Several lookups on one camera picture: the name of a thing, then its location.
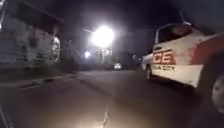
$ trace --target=distant car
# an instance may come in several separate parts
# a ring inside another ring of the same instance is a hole
[[[122,67],[121,67],[121,64],[120,64],[120,63],[115,63],[115,64],[114,64],[114,69],[115,69],[115,70],[121,70],[121,68],[122,68]]]
[[[143,57],[142,67],[147,79],[159,76],[192,86],[224,113],[224,33],[205,35],[189,24],[165,25],[156,32],[153,57]]]

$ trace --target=light pole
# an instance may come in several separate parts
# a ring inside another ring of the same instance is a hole
[[[105,51],[111,46],[115,39],[114,31],[108,26],[100,26],[92,32],[90,42],[101,49],[101,63],[104,64]]]

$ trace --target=night sky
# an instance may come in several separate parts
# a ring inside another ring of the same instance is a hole
[[[179,20],[171,0],[54,0],[47,9],[65,20],[90,12],[128,29],[156,28]]]

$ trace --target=tire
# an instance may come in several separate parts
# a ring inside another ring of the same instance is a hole
[[[218,96],[214,96],[214,89],[220,79],[224,79],[224,60],[214,58],[212,61],[204,66],[201,73],[201,78],[198,83],[198,88],[195,90],[199,100],[197,100],[197,107],[194,110],[194,115],[191,118],[186,128],[199,128],[211,125],[208,119],[224,118],[224,107],[220,108],[222,104]]]
[[[149,65],[146,66],[146,79],[150,80],[152,77],[152,70],[151,67]]]
[[[224,115],[224,61],[215,59],[205,65],[197,89],[201,103],[206,109],[223,113]]]

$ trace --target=asphalt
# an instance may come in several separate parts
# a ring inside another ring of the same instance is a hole
[[[223,128],[181,84],[146,81],[139,71],[88,71],[32,88],[2,89],[14,128]]]

